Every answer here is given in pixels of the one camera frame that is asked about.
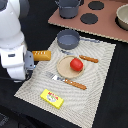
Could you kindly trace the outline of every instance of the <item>butter knife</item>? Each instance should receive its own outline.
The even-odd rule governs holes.
[[[62,53],[64,54],[67,54],[67,55],[75,55],[75,56],[78,56],[80,57],[81,59],[83,60],[87,60],[87,61],[91,61],[91,62],[94,62],[94,63],[98,63],[98,59],[94,59],[94,58],[91,58],[91,57],[87,57],[87,56],[83,56],[83,55],[76,55],[74,53],[71,53],[71,52],[67,52],[67,51],[64,51],[64,50],[60,50]]]
[[[65,79],[65,78],[61,78],[61,77],[58,77],[57,75],[51,73],[51,72],[46,72],[46,76],[53,79],[53,80],[60,80],[60,81],[63,81],[67,84],[70,84],[72,86],[75,86],[77,88],[80,88],[80,89],[87,89],[85,85],[82,85],[82,84],[79,84],[79,83],[76,83],[76,82],[73,82],[71,80],[68,80],[68,79]]]

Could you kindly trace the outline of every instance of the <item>tomato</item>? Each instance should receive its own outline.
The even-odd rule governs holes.
[[[74,58],[71,62],[70,62],[70,67],[75,70],[75,71],[81,71],[83,69],[83,63],[81,60]]]

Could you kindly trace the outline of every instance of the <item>silver fork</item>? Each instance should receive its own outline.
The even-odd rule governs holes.
[[[53,80],[63,81],[65,83],[67,83],[67,84],[70,84],[72,86],[75,86],[75,87],[83,89],[83,90],[87,89],[85,85],[79,84],[77,82],[73,82],[73,81],[65,79],[65,78],[58,77],[57,75],[55,75],[55,74],[53,74],[51,72],[46,72],[46,76],[51,78],[51,79],[53,79]]]

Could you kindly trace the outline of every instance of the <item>butter package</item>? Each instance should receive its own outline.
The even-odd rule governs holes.
[[[64,100],[54,93],[50,92],[49,90],[45,89],[43,93],[40,95],[42,99],[56,107],[57,109],[60,109],[61,105],[63,104]]]
[[[47,61],[51,60],[51,51],[32,51],[34,61]]]

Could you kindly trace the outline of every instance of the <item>placemat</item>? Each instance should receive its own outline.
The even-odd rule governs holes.
[[[80,40],[77,48],[68,50],[99,59],[98,63],[84,60],[84,74],[72,79],[86,85],[87,89],[81,90],[62,81],[54,81],[46,77],[46,71],[59,76],[56,64],[62,57],[66,56],[60,52],[57,39],[55,39],[48,49],[52,53],[51,60],[40,61],[31,79],[20,87],[15,96],[82,128],[91,128],[115,46],[115,44],[103,41],[93,43]],[[40,98],[44,89],[48,89],[64,99],[64,103],[59,110]]]

